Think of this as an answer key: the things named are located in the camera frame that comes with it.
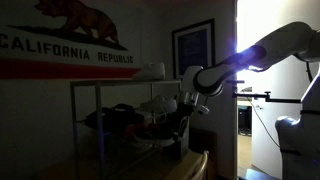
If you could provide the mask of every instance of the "rack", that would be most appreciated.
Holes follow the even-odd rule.
[[[128,86],[128,85],[149,85],[151,99],[153,98],[154,85],[155,84],[177,84],[178,90],[180,90],[180,80],[159,80],[159,81],[136,81],[136,80],[89,80],[89,81],[74,81],[70,82],[71,91],[71,106],[72,106],[72,124],[73,124],[73,141],[74,141],[74,153],[75,153],[75,177],[80,179],[79,175],[79,145],[78,145],[78,128],[77,125],[81,123],[81,120],[77,119],[76,115],[76,102],[75,102],[75,89],[76,87],[93,86],[95,87],[95,100],[96,100],[96,112],[97,112],[97,130],[98,130],[98,142],[99,142],[99,176],[101,180],[107,178],[106,174],[106,162],[105,162],[105,149],[104,149],[104,132],[102,126],[102,112],[101,112],[101,87],[103,86]]]

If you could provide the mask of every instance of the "white wall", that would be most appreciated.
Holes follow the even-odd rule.
[[[148,6],[132,5],[141,10],[143,17],[142,62],[159,61],[159,16]],[[44,167],[73,155],[70,81],[0,80],[0,179],[28,179]],[[137,105],[149,100],[149,89],[105,88],[103,105]],[[79,118],[94,111],[91,92],[92,89],[80,89],[77,94],[82,100]]]
[[[185,1],[184,5],[169,8],[162,21],[164,43],[163,59],[172,64],[171,32],[207,19],[215,19],[216,62],[235,52],[235,3],[233,0]],[[194,114],[190,125],[217,133],[218,174],[228,179],[236,178],[236,104],[230,86],[208,101],[211,112],[206,116]]]
[[[239,0],[238,43],[240,49],[248,47],[271,31],[293,21],[308,23],[320,29],[317,0]],[[313,75],[318,65],[312,64]],[[271,91],[272,98],[300,99],[309,85],[305,63],[289,57],[259,74],[251,74],[246,80],[253,85],[253,92]],[[288,115],[299,119],[301,105],[265,103],[254,101],[263,109],[257,110],[268,131],[278,143],[274,127],[279,116]],[[253,111],[252,119],[252,164],[264,172],[282,177],[282,161],[279,148],[272,142]]]

